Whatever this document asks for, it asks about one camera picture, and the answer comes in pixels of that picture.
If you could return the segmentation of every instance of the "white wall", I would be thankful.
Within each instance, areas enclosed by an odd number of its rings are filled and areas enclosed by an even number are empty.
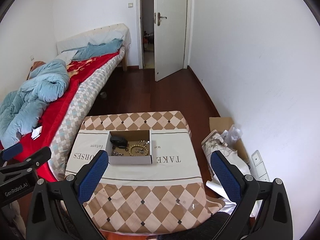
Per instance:
[[[15,0],[0,23],[0,101],[26,80],[33,62],[57,55],[52,0]]]
[[[147,33],[154,33],[154,0],[141,0],[142,2],[142,29]]]
[[[131,33],[128,65],[138,65],[135,0],[53,0],[55,37],[61,41],[97,27],[124,23]]]
[[[195,0],[190,66],[284,181],[294,239],[320,209],[320,27],[303,0]]]

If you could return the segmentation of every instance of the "door frame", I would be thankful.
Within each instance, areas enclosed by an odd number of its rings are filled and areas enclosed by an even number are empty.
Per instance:
[[[184,48],[184,62],[183,68],[186,69],[188,66],[189,52],[191,45],[191,32],[192,32],[192,7],[193,0],[187,0],[187,25],[186,25],[186,43]],[[136,0],[136,15],[137,15],[137,34],[138,34],[138,60],[139,60],[139,69],[143,69],[143,60],[142,60],[142,33],[141,33],[141,9],[140,9],[141,0]]]

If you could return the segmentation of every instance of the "dark wooden floor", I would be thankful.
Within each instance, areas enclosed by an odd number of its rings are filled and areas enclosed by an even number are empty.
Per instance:
[[[219,115],[191,70],[183,69],[155,82],[154,70],[116,69],[102,91],[107,93],[107,99],[98,96],[89,115],[181,111],[191,129],[204,184],[211,180],[201,142],[210,133],[209,117]],[[206,193],[215,196],[208,188]]]

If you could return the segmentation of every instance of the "crumpled duvet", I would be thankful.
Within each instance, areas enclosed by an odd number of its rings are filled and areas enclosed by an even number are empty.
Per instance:
[[[62,97],[70,78],[63,60],[55,59],[30,73],[19,90],[10,92],[0,106],[0,141],[6,149],[31,133],[50,102]]]

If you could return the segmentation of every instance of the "blue gripper pad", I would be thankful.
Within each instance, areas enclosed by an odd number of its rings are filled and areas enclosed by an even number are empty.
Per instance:
[[[211,154],[210,164],[229,199],[232,202],[239,204],[242,198],[241,187],[230,170],[215,152]]]
[[[2,151],[2,159],[4,161],[9,161],[12,158],[14,158],[16,155],[22,153],[23,148],[21,143],[17,143],[15,145],[12,145],[8,149],[5,149]]]
[[[96,189],[103,173],[108,167],[109,157],[106,151],[103,151],[101,156],[93,164],[79,185],[78,200],[81,204],[90,200],[94,190]]]

